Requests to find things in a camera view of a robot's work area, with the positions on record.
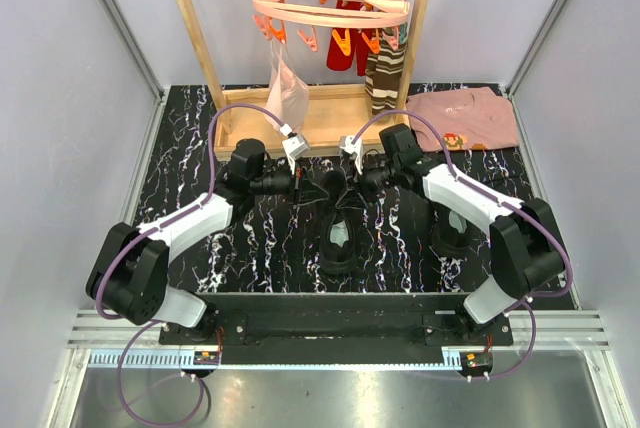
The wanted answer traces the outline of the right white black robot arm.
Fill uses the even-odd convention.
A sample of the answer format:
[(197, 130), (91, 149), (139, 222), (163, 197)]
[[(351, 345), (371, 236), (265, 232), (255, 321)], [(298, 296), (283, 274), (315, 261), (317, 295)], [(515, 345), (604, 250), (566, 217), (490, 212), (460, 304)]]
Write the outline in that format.
[(570, 260), (547, 202), (523, 201), (480, 183), (455, 167), (449, 155), (440, 161), (422, 151), (404, 124), (382, 130), (380, 139), (385, 160), (374, 168), (364, 167), (364, 148), (357, 136), (340, 139), (341, 151), (354, 162), (356, 200), (369, 201), (387, 187), (400, 186), (488, 237), (491, 274), (466, 296), (454, 319), (460, 341), (480, 342), (498, 315), (569, 272)]

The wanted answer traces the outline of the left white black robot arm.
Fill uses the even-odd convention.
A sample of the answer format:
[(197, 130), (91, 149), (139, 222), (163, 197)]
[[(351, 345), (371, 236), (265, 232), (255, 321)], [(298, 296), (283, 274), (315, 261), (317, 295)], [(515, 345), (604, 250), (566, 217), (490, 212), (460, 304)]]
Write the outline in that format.
[(288, 195), (295, 204), (327, 198), (297, 167), (310, 145), (300, 134), (283, 142), (288, 166), (270, 171), (266, 148), (257, 139), (237, 143), (211, 193), (152, 223), (133, 227), (121, 222), (105, 238), (86, 283), (86, 293), (103, 317), (124, 318), (134, 325), (159, 321), (181, 325), (196, 344), (215, 334), (216, 320), (206, 302), (168, 283), (170, 263), (206, 236), (242, 220), (258, 196)]

